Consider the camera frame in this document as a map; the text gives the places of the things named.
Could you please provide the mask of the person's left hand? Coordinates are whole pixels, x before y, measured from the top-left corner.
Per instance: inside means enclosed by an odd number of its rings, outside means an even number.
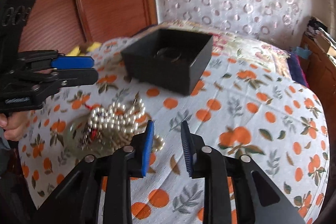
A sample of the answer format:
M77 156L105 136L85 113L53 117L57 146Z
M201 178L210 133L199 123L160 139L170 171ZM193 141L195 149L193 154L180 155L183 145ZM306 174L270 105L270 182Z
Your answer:
M3 128L4 137L7 140L19 141L24 133L28 121L28 112L13 113L7 117L1 114L1 128Z

